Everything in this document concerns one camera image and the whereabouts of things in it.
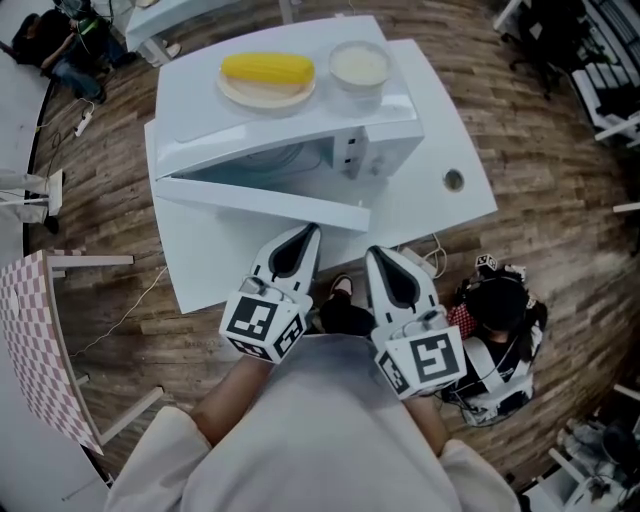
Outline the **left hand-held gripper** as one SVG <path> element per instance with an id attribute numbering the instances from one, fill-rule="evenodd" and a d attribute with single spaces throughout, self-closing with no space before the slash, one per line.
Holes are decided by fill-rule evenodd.
<path id="1" fill-rule="evenodd" d="M 219 328 L 238 352 L 279 364 L 304 336 L 313 306 L 305 293 L 318 265 L 321 235 L 320 227 L 310 223 L 285 231 L 259 250 L 252 275 L 229 296 Z"/>

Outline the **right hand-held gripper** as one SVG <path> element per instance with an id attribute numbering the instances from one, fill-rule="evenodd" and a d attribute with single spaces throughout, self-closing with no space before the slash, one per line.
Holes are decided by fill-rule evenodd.
<path id="1" fill-rule="evenodd" d="M 446 319 L 430 275 L 398 252 L 370 247 L 368 298 L 376 321 L 375 362 L 400 400 L 431 395 L 467 374 L 460 329 Z"/>

